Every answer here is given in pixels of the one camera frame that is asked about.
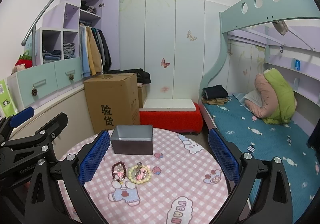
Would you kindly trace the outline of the pink charm keychain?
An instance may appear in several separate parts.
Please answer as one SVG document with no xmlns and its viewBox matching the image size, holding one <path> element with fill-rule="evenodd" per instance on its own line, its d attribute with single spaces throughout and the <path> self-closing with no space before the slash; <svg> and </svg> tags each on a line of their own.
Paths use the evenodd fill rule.
<svg viewBox="0 0 320 224">
<path fill-rule="evenodd" d="M 133 168 L 134 178 L 137 181 L 142 181 L 148 177 L 148 168 L 141 162 L 138 162 Z"/>
</svg>

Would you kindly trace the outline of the green paper bag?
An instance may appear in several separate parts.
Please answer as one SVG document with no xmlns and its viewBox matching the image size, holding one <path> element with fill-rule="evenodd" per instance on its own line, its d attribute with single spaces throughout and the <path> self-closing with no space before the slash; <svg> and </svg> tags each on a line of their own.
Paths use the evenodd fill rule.
<svg viewBox="0 0 320 224">
<path fill-rule="evenodd" d="M 1 117 L 10 117 L 18 113 L 5 80 L 0 81 L 0 103 Z"/>
</svg>

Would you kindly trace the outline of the mint drawer cabinet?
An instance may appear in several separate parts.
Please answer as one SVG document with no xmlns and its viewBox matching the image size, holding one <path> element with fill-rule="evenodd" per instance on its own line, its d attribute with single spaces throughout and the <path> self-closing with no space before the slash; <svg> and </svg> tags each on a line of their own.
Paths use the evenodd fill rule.
<svg viewBox="0 0 320 224">
<path fill-rule="evenodd" d="M 79 57 L 18 71 L 7 78 L 11 97 L 19 111 L 39 108 L 82 84 Z"/>
</svg>

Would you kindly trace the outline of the grey metal tin box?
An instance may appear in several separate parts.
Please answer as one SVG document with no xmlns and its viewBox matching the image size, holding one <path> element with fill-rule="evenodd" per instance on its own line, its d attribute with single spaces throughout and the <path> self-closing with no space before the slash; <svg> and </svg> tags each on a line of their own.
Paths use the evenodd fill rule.
<svg viewBox="0 0 320 224">
<path fill-rule="evenodd" d="M 118 125 L 111 135 L 111 145 L 115 154 L 152 155 L 152 125 Z"/>
</svg>

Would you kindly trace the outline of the red strawberry plush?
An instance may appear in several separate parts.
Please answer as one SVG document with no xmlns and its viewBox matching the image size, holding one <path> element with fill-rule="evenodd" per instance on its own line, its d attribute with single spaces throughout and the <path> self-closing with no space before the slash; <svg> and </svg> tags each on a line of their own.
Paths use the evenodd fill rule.
<svg viewBox="0 0 320 224">
<path fill-rule="evenodd" d="M 24 51 L 22 55 L 19 56 L 14 68 L 11 73 L 17 73 L 18 71 L 22 71 L 33 66 L 32 57 L 30 55 L 29 50 Z"/>
</svg>

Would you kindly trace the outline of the pink and green quilt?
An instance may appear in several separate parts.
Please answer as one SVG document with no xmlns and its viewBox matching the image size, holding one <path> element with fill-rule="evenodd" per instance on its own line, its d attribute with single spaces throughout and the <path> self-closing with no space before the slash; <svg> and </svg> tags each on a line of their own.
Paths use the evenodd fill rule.
<svg viewBox="0 0 320 224">
<path fill-rule="evenodd" d="M 269 125 L 289 123 L 296 111 L 297 101 L 292 87 L 281 73 L 272 68 L 257 74 L 254 86 L 261 95 L 263 106 L 258 107 L 244 98 L 251 113 Z"/>
</svg>

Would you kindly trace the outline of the white pillow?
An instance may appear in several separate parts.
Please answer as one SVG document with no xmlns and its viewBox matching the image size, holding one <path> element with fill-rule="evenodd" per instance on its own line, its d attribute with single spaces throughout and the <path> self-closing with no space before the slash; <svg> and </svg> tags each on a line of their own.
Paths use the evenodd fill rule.
<svg viewBox="0 0 320 224">
<path fill-rule="evenodd" d="M 249 93 L 247 93 L 244 98 L 246 100 L 251 101 L 252 103 L 254 103 L 255 105 L 257 105 L 258 107 L 262 107 L 263 106 L 263 101 L 261 98 L 261 95 L 259 93 L 259 91 L 257 89 L 250 91 Z"/>
</svg>

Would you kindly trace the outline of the large cardboard box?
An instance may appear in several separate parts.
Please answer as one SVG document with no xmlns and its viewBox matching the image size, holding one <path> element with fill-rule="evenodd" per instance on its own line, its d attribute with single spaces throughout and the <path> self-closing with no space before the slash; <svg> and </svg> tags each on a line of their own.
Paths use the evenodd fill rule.
<svg viewBox="0 0 320 224">
<path fill-rule="evenodd" d="M 138 125 L 139 98 L 135 73 L 105 74 L 84 82 L 87 107 L 94 132 L 117 125 Z"/>
</svg>

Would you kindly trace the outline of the folded dark clothes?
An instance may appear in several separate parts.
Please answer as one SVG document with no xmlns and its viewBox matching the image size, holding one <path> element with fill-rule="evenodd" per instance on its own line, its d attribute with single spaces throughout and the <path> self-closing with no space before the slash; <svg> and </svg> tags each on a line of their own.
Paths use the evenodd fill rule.
<svg viewBox="0 0 320 224">
<path fill-rule="evenodd" d="M 224 105 L 229 101 L 229 95 L 220 84 L 206 87 L 202 90 L 202 102 L 210 105 Z"/>
</svg>

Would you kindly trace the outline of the purple staircase shelf unit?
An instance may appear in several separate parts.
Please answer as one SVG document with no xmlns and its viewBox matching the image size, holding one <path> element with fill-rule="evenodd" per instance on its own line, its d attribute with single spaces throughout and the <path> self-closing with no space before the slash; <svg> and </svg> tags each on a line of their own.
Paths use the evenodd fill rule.
<svg viewBox="0 0 320 224">
<path fill-rule="evenodd" d="M 43 46 L 62 51 L 64 43 L 78 45 L 80 23 L 102 30 L 111 55 L 111 69 L 119 69 L 119 0 L 60 0 L 48 9 L 32 39 L 34 64 L 43 64 Z"/>
</svg>

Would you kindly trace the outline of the white board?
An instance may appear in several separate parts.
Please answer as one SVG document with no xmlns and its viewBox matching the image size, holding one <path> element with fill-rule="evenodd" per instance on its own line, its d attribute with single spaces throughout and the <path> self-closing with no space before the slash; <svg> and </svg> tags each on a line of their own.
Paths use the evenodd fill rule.
<svg viewBox="0 0 320 224">
<path fill-rule="evenodd" d="M 140 111 L 146 112 L 195 112 L 191 99 L 146 99 Z"/>
</svg>

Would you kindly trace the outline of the hanging clothes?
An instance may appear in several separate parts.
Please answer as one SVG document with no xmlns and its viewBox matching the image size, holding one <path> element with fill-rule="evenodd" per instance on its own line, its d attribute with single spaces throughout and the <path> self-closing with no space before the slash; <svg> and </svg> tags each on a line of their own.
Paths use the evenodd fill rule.
<svg viewBox="0 0 320 224">
<path fill-rule="evenodd" d="M 79 48 L 83 78 L 109 72 L 111 55 L 101 29 L 80 23 Z"/>
</svg>

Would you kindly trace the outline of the blue small box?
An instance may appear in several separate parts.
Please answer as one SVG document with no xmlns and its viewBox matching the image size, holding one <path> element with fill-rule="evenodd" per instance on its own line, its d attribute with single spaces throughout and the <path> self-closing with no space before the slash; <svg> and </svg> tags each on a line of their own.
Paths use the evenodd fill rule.
<svg viewBox="0 0 320 224">
<path fill-rule="evenodd" d="M 296 71 L 300 71 L 300 60 L 295 60 L 294 69 Z"/>
</svg>

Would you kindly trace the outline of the white wardrobe panels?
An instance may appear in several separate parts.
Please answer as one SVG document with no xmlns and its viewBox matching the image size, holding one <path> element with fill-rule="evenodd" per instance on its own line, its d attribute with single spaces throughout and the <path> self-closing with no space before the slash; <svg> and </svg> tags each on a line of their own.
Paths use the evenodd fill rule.
<svg viewBox="0 0 320 224">
<path fill-rule="evenodd" d="M 205 0 L 120 0 L 120 70 L 151 75 L 149 99 L 199 100 L 220 52 L 221 12 Z"/>
</svg>

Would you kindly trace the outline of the mint bunk bed frame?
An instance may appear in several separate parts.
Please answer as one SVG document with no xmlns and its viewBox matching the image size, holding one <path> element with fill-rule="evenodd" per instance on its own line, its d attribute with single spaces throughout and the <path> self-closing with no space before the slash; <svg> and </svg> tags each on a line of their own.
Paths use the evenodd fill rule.
<svg viewBox="0 0 320 224">
<path fill-rule="evenodd" d="M 319 19 L 316 0 L 241 0 L 220 12 L 220 51 L 215 64 L 204 74 L 200 90 L 208 86 L 225 64 L 228 32 L 273 21 L 294 19 Z"/>
</svg>

